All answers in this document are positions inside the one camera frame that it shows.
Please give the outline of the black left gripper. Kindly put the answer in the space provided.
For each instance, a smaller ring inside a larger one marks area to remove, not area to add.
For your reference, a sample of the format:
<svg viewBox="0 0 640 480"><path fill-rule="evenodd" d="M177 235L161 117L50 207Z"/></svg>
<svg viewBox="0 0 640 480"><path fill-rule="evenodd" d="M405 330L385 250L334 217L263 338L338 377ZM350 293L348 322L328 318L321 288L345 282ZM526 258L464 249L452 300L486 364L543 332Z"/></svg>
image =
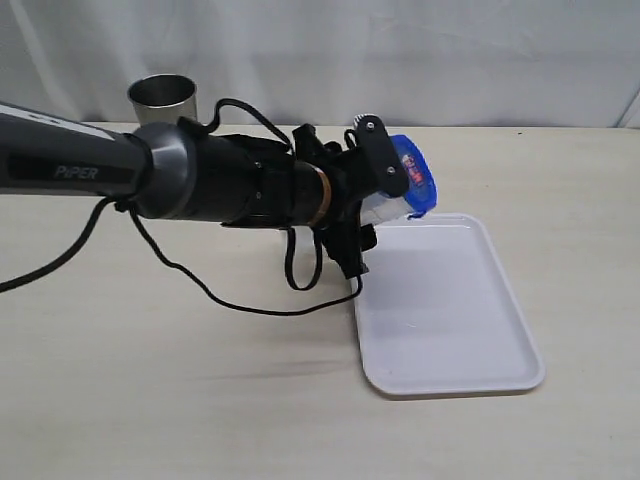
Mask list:
<svg viewBox="0 0 640 480"><path fill-rule="evenodd" d="M330 195L324 214L310 226L317 264L314 275L319 275L323 256L328 255L344 277L359 277L367 272L362 252L377 242L373 229L360 225L363 200L378 185L369 174L369 155L353 128L344 132L344 145L322 142L310 124L296 128L293 136L298 158L320 169L323 191Z"/></svg>

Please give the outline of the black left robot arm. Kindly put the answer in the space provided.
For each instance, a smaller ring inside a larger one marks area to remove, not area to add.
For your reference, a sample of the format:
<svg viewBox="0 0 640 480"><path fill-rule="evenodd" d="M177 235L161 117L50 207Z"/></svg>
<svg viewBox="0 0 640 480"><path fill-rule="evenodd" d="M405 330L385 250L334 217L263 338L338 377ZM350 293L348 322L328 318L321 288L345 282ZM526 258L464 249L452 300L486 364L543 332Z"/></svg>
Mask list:
<svg viewBox="0 0 640 480"><path fill-rule="evenodd" d="M271 138L218 135L189 119L130 133L5 104L1 190L95 195L147 219L227 228L307 226L347 278L362 275L358 209L372 190L356 149L319 140L311 125Z"/></svg>

